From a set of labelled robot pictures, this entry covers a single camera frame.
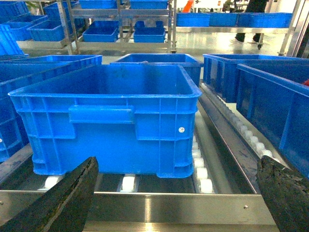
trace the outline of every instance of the crate rim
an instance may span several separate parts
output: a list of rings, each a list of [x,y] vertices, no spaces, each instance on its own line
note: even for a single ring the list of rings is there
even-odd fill
[[[127,58],[128,56],[131,55],[142,55],[142,56],[148,56],[148,55],[156,55],[156,56],[166,56],[166,54],[161,54],[161,53],[130,53],[130,54],[126,54],[123,57],[120,57],[119,59],[117,59],[116,61],[113,62],[113,64],[132,64],[132,63],[141,63],[141,64],[157,64],[157,65],[182,65],[184,67],[184,64],[190,64],[189,67],[203,67],[204,63],[202,61],[199,61],[198,59],[196,59],[195,57],[193,57],[192,55],[186,54],[186,53],[177,53],[176,55],[185,55],[190,57],[191,59],[193,59],[194,61],[196,61],[196,63],[191,63],[191,62],[149,62],[149,63],[142,63],[141,61],[138,62],[119,62],[120,60]]]
[[[293,91],[295,91],[295,92],[297,92],[297,93],[299,93],[299,94],[301,94],[301,95],[303,95],[307,98],[309,97],[309,87],[307,87],[303,84],[300,84],[298,82],[291,81],[291,80],[288,80],[284,77],[280,77],[280,76],[271,74],[269,72],[265,72],[263,70],[259,70],[257,68],[253,68],[253,67],[250,67],[250,66],[244,65],[244,64],[238,64],[237,69],[245,71],[245,72],[252,73],[254,75],[259,76],[262,79],[276,83],[276,84],[278,84],[278,85],[280,85],[284,88],[291,89],[291,90],[293,90]]]
[[[77,73],[80,72],[81,70],[86,70],[86,69],[92,69],[96,66],[101,66],[101,65],[92,65],[86,68],[82,68],[70,73],[66,73],[60,76],[56,76],[54,78],[45,80],[45,81],[41,81],[39,83],[35,83],[26,87],[22,87],[16,90],[13,90],[11,92],[8,93],[9,96],[11,97],[44,97],[44,98],[53,98],[53,97],[57,97],[57,98],[110,98],[110,99],[116,99],[116,98],[145,98],[145,96],[147,96],[147,98],[182,98],[182,99],[187,99],[187,98],[193,98],[193,97],[199,97],[202,95],[202,92],[200,91],[200,89],[196,86],[196,84],[193,82],[193,80],[191,79],[191,77],[189,76],[189,74],[185,71],[184,67],[178,65],[178,68],[180,68],[180,71],[182,72],[187,84],[189,85],[190,89],[192,90],[191,94],[174,94],[174,95],[170,95],[170,94],[71,94],[71,93],[53,93],[52,96],[50,93],[25,93],[24,91],[27,91],[29,89],[32,89],[34,87],[40,86],[44,83],[49,83],[52,82],[53,80],[57,80],[60,78],[63,78],[63,76],[68,75],[68,74],[72,74],[72,73]]]

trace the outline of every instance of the blue plastic crate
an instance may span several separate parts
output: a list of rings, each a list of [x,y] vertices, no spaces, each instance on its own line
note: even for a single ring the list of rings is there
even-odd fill
[[[210,15],[210,27],[235,27],[237,23],[238,14],[236,13],[211,13]]]
[[[118,40],[118,29],[112,28],[88,28],[83,33],[85,42],[116,42]]]
[[[199,86],[201,67],[203,67],[202,62],[188,54],[128,54],[116,60],[115,63],[181,65],[197,86]]]
[[[10,93],[35,173],[64,174],[95,156],[102,173],[164,178],[193,172],[200,95],[183,67],[139,64],[89,67]]]
[[[25,127],[8,92],[72,71],[63,64],[0,63],[0,162],[28,143]]]
[[[27,58],[29,55],[28,54],[23,54],[23,55],[4,55],[0,56],[0,61],[10,61],[14,59],[21,59],[21,58]]]
[[[82,9],[116,9],[116,0],[80,0]]]
[[[302,60],[307,62],[306,59],[265,55],[204,55],[203,80],[219,93],[226,102],[236,102],[239,83],[237,64],[266,63],[270,60]]]
[[[27,29],[35,41],[61,41],[64,32],[61,22],[44,21]]]
[[[10,22],[24,22],[24,23],[31,23],[32,25],[35,25],[43,21],[46,21],[47,18],[48,17],[46,15],[25,15],[25,16],[13,19]]]
[[[309,177],[309,65],[239,65],[237,110]]]
[[[211,14],[177,13],[178,27],[209,27]]]
[[[164,28],[141,28],[136,29],[133,34],[135,43],[164,43]]]
[[[0,55],[23,55],[8,25],[0,25]]]
[[[18,16],[29,13],[28,7],[23,1],[0,1],[1,16]]]
[[[11,60],[11,63],[60,63],[69,64],[72,70],[102,64],[102,55],[50,55]]]
[[[168,0],[131,0],[131,9],[166,9]]]
[[[7,22],[5,25],[10,26],[11,33],[16,40],[24,41],[31,39],[31,34],[27,31],[27,29],[32,26],[31,23]]]
[[[77,5],[78,5],[78,1],[71,1],[72,8],[74,8]],[[63,2],[63,7],[64,7],[65,12],[66,12],[67,20],[70,21],[68,4],[67,4],[66,1]],[[60,21],[60,14],[59,14],[57,2],[50,4],[49,6],[45,6],[44,10],[45,10],[46,14],[48,15],[48,20]]]
[[[244,28],[288,28],[290,13],[243,13],[239,14],[238,26]]]

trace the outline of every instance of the pants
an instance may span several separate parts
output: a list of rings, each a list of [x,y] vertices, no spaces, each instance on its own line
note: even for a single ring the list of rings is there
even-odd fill
[[[258,43],[259,40],[260,40],[260,36],[261,36],[261,34],[255,34],[253,36],[253,40]],[[236,36],[235,36],[235,39],[237,39],[240,42],[244,42],[245,41],[245,33],[237,33]]]

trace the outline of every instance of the floor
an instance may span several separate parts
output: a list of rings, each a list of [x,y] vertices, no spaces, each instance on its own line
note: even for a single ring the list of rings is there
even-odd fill
[[[284,35],[266,34],[264,36],[264,45],[261,50],[257,49],[256,44],[248,43],[253,34],[247,34],[244,44],[232,44],[229,40],[233,39],[234,33],[185,33],[178,32],[177,53],[187,53],[203,61],[203,54],[264,54],[278,55]],[[48,54],[65,54],[67,51],[43,50],[25,51],[31,56],[43,56]],[[114,51],[84,51],[83,54],[101,54],[104,56],[103,63],[109,64],[128,52]]]

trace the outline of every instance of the white screw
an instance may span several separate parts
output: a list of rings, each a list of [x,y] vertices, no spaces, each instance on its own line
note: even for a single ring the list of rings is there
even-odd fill
[[[180,133],[184,133],[184,127],[179,127],[178,131],[179,131]]]

